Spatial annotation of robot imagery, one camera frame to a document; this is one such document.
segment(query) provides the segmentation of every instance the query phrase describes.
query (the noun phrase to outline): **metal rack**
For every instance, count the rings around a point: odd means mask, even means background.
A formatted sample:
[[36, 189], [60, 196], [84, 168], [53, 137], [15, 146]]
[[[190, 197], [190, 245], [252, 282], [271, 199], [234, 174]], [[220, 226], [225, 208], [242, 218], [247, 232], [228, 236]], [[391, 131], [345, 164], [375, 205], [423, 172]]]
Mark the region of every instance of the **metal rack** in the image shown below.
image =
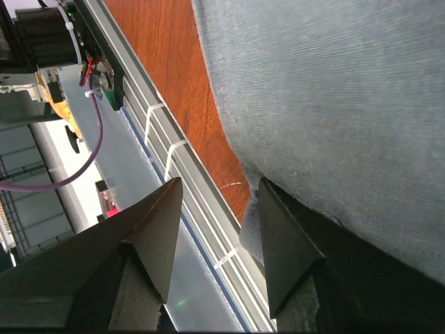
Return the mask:
[[[124, 107], [99, 101], [104, 142], [97, 164], [120, 209], [180, 176], [184, 201], [166, 306], [178, 331], [275, 331], [266, 282], [239, 245], [239, 224], [144, 67], [100, 0], [84, 4], [124, 70]], [[96, 141], [79, 66], [62, 87], [88, 147]]]

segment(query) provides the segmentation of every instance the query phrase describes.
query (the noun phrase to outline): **brown wooden surface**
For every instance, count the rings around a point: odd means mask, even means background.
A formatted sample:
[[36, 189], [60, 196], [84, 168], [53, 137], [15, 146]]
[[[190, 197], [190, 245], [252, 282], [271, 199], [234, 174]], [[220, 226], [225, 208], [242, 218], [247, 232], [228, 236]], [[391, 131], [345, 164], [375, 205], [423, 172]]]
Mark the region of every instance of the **brown wooden surface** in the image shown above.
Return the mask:
[[241, 221], [249, 187], [216, 112], [190, 0], [106, 4]]

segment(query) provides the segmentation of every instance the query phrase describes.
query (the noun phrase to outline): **fabric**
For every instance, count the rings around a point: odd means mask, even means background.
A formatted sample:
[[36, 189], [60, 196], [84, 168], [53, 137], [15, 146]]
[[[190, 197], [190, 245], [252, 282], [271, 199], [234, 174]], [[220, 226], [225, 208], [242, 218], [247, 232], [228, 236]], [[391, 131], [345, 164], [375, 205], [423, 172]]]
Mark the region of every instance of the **fabric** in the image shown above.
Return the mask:
[[261, 176], [445, 283], [445, 2], [193, 0], [213, 95]]

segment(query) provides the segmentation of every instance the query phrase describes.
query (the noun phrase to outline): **white cable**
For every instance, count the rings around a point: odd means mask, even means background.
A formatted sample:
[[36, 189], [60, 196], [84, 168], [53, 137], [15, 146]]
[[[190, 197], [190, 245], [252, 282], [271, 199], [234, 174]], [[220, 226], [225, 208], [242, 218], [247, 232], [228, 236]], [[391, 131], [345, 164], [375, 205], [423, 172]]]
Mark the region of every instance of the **white cable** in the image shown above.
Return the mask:
[[231, 257], [235, 256], [235, 254], [238, 253], [238, 250], [241, 248], [241, 245], [239, 244], [237, 247], [233, 248], [230, 252], [228, 252], [221, 260], [215, 263], [213, 266], [214, 269], [218, 269], [221, 267], [224, 263], [230, 260]]
[[152, 115], [153, 110], [162, 108], [163, 106], [164, 106], [164, 103], [158, 103], [158, 104], [149, 106], [147, 109], [147, 115], [145, 118], [145, 134], [144, 134], [144, 144], [145, 145], [148, 144], [148, 131], [150, 129], [150, 116]]
[[67, 13], [65, 13], [65, 10], [63, 9], [63, 7], [59, 3], [57, 3], [56, 7], [57, 7], [58, 11], [60, 12], [60, 14], [62, 15], [63, 20], [65, 21], [65, 26], [66, 26], [68, 32], [70, 33], [72, 44], [74, 45], [74, 48], [76, 50], [77, 63], [79, 65], [81, 65], [83, 63], [82, 55], [81, 55], [81, 50], [79, 49], [79, 45], [77, 44], [76, 36], [74, 34], [74, 26], [72, 25], [72, 22], [70, 21], [70, 19], [68, 19]]
[[184, 139], [182, 141], [177, 141], [176, 143], [172, 144], [170, 148], [168, 149], [167, 153], [167, 163], [165, 164], [165, 174], [164, 174], [164, 181], [167, 182], [168, 173], [170, 172], [170, 165], [172, 164], [172, 154], [173, 152], [182, 145], [187, 144], [187, 140]]

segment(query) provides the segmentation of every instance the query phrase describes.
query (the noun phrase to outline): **purple cable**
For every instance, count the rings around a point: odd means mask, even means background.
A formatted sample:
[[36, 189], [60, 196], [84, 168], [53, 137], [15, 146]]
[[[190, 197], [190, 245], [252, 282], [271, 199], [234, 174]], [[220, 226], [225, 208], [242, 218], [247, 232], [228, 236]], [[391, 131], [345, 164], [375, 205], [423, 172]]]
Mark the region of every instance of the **purple cable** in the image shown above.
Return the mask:
[[[89, 78], [89, 87], [92, 89], [92, 74], [90, 74]], [[79, 176], [81, 176], [88, 167], [90, 167], [91, 163], [95, 160], [97, 153], [99, 153], [100, 145], [102, 144], [102, 139], [104, 137], [104, 125], [102, 123], [102, 118], [100, 117], [100, 111], [99, 107], [97, 106], [97, 101], [94, 96], [94, 94], [90, 95], [92, 100], [92, 105], [95, 108], [95, 113], [97, 116], [97, 128], [99, 130], [99, 137], [97, 138], [97, 143], [95, 146], [95, 149], [92, 151], [90, 157], [88, 160], [83, 164], [80, 169], [75, 172], [73, 175], [71, 175], [69, 178], [64, 179], [57, 183], [52, 184], [44, 184], [42, 186], [22, 186], [18, 184], [8, 184], [5, 182], [0, 182], [0, 190], [7, 190], [7, 191], [19, 191], [22, 193], [37, 193], [40, 191], [49, 191], [49, 190], [56, 190], [58, 188], [61, 188], [62, 186], [66, 186], [67, 184], [73, 182], [75, 179], [77, 179]]]

